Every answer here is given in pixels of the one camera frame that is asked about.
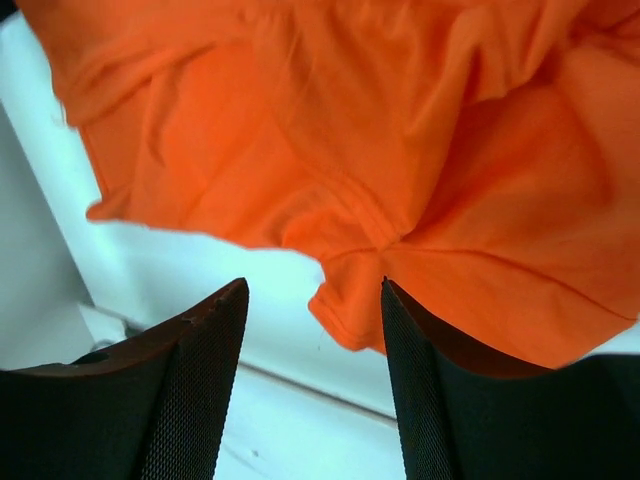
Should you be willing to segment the orange t shirt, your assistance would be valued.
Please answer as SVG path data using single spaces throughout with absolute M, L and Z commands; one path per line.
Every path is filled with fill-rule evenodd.
M 639 311 L 635 1 L 22 1 L 124 221 L 317 260 L 384 347 L 390 277 L 547 368 Z

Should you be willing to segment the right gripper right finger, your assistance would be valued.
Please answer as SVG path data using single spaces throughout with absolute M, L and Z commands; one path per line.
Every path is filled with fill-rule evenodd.
M 547 369 L 381 289 L 387 363 L 410 479 L 635 479 L 639 359 Z

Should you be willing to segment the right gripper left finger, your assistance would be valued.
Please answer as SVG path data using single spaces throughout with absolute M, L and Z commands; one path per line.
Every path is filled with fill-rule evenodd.
M 1 374 L 5 479 L 210 479 L 245 332 L 236 279 L 70 364 Z

